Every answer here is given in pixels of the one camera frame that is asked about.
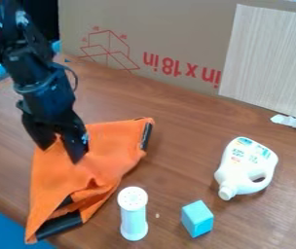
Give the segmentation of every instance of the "wood grain surface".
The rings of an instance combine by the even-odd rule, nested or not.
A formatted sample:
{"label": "wood grain surface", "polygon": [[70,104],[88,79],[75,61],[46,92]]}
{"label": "wood grain surface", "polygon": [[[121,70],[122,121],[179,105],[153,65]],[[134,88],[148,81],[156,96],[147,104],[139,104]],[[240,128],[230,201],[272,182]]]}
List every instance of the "wood grain surface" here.
{"label": "wood grain surface", "polygon": [[[120,186],[147,191],[149,232],[138,242],[121,237],[115,194],[81,228],[56,235],[50,242],[58,248],[296,248],[296,129],[272,124],[269,118],[274,112],[247,104],[92,63],[68,65],[80,78],[75,109],[86,123],[142,116],[156,121],[148,156]],[[11,80],[2,81],[0,211],[24,225],[35,145],[20,123],[17,99]],[[213,173],[225,146],[240,135],[274,150],[279,163],[266,191],[227,202],[217,195]],[[211,233],[192,239],[180,223],[180,209],[197,199],[211,209],[215,222]]]}
{"label": "wood grain surface", "polygon": [[237,6],[219,93],[296,117],[296,13]]}

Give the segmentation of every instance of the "orange towel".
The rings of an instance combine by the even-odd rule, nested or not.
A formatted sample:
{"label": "orange towel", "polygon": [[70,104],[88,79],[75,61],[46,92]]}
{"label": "orange towel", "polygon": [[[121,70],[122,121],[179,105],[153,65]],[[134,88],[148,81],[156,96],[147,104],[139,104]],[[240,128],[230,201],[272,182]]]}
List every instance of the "orange towel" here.
{"label": "orange towel", "polygon": [[71,162],[59,139],[47,151],[37,148],[25,242],[86,223],[115,192],[123,175],[146,155],[153,123],[142,118],[88,124],[90,150],[77,164]]}

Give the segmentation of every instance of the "black wire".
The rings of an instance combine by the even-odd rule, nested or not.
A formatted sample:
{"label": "black wire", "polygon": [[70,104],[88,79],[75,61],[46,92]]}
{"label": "black wire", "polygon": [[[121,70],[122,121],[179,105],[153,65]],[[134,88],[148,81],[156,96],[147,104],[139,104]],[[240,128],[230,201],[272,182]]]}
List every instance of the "black wire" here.
{"label": "black wire", "polygon": [[79,85],[79,77],[78,77],[78,75],[70,67],[64,66],[64,65],[60,65],[60,64],[57,64],[55,62],[52,62],[52,67],[58,68],[58,69],[64,69],[64,70],[67,70],[67,71],[71,72],[73,74],[73,76],[74,76],[74,79],[75,79],[73,91],[75,91],[78,88],[78,85]]}

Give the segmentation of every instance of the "robotic arm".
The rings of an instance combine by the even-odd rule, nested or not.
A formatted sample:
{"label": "robotic arm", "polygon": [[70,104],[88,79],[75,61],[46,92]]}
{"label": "robotic arm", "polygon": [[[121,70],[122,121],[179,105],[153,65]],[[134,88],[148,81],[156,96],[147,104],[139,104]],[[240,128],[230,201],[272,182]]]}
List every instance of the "robotic arm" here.
{"label": "robotic arm", "polygon": [[47,150],[56,134],[73,163],[89,150],[88,134],[73,111],[75,101],[65,70],[53,62],[49,42],[36,29],[15,0],[0,0],[0,63],[14,80],[14,90],[22,96],[17,107],[28,134]]}

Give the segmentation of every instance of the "thread spool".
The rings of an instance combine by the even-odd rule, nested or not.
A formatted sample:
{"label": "thread spool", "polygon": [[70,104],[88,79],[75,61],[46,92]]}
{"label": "thread spool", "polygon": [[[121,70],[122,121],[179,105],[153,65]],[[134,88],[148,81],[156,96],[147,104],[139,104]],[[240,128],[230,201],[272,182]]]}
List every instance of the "thread spool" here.
{"label": "thread spool", "polygon": [[148,232],[146,220],[147,193],[138,187],[127,187],[118,194],[121,207],[121,234],[130,241],[143,238]]}

